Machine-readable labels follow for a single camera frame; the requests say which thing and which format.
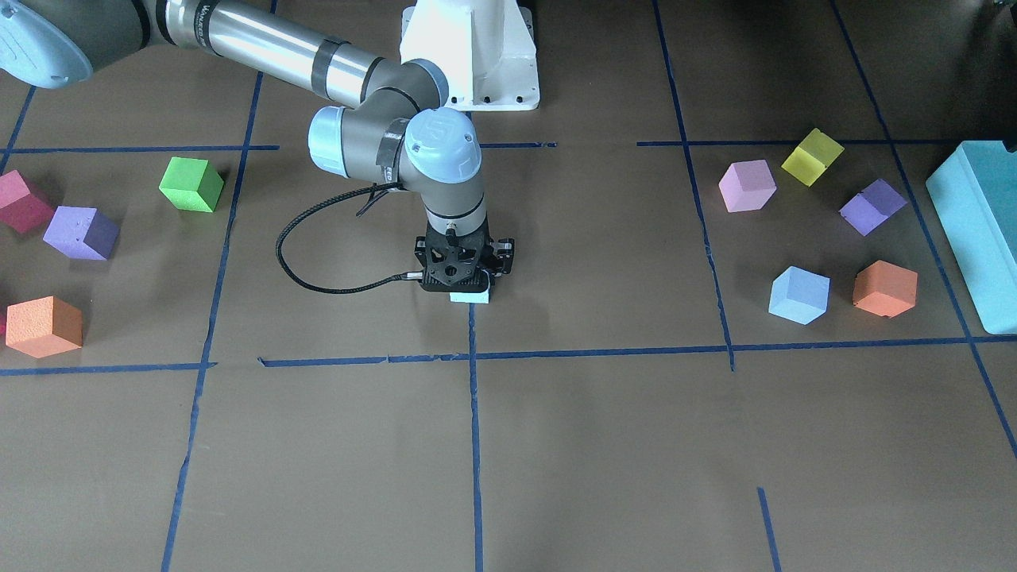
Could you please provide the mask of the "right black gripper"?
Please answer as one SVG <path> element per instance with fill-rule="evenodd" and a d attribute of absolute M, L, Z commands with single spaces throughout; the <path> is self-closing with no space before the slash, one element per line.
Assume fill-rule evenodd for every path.
<path fill-rule="evenodd" d="M 456 238 L 429 227 L 416 239 L 414 254 L 423 268 L 419 284 L 424 291 L 480 293 L 495 276 L 512 271 L 515 239 L 493 242 L 486 222 Z"/>

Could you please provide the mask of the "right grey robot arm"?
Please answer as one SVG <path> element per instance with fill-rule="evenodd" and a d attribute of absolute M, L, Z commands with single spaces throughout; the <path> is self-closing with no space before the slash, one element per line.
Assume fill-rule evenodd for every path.
<path fill-rule="evenodd" d="M 62 88 L 149 44 L 199 48 L 327 99 L 307 145 L 319 169 L 367 182 L 297 216 L 367 195 L 420 195 L 428 218 L 421 271 L 388 276 L 426 291 L 483 293 L 511 272 L 515 242 L 488 231 L 482 151 L 471 119 L 450 108 L 443 70 L 396 63 L 242 1 L 4 1 L 2 68 Z"/>

